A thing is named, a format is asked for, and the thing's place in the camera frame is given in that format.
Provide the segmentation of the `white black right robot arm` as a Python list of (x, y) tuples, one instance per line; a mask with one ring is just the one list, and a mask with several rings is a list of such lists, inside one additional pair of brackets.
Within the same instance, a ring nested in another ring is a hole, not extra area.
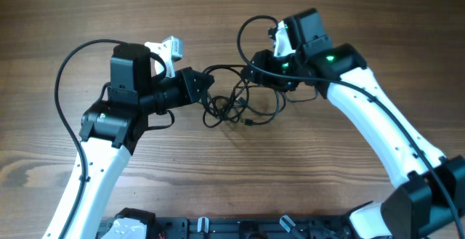
[(317, 10), (275, 21), (268, 35), (272, 48), (246, 58), (246, 76), (285, 92), (314, 87), (362, 134), (394, 187), (385, 201), (349, 211), (340, 236), (426, 238), (454, 224), (463, 237), (464, 159), (448, 158), (409, 123), (363, 56), (350, 44), (333, 45)]

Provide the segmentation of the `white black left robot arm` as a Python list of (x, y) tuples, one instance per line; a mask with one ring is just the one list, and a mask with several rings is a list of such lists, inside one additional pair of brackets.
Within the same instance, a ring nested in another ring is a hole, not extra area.
[(193, 70), (178, 71), (178, 50), (154, 50), (147, 44), (112, 40), (110, 80), (82, 115), (74, 133), (62, 113), (59, 91), (54, 100), (60, 120), (77, 149), (76, 161), (45, 238), (94, 238), (110, 195), (133, 156), (142, 135), (154, 131), (152, 114), (171, 115), (172, 109), (197, 103), (214, 77)]

